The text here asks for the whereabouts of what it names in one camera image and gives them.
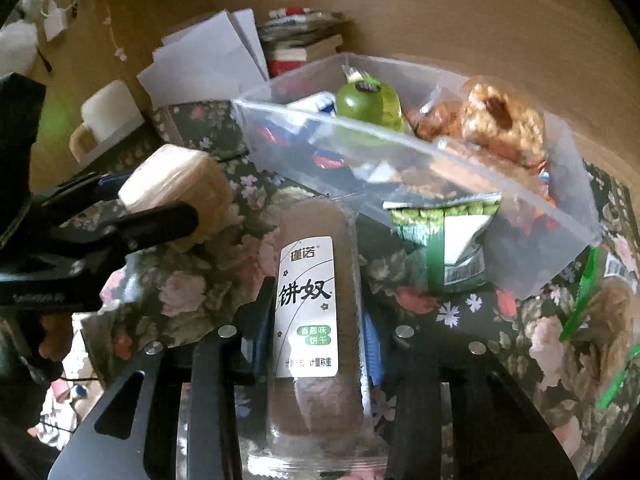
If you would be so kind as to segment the person's left hand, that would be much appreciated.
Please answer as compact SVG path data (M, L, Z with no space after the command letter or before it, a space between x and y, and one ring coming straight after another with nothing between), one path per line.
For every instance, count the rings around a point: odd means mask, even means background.
M62 362L72 348L72 316L68 313L48 314L41 319L41 326L44 338L39 346L40 356L53 362Z

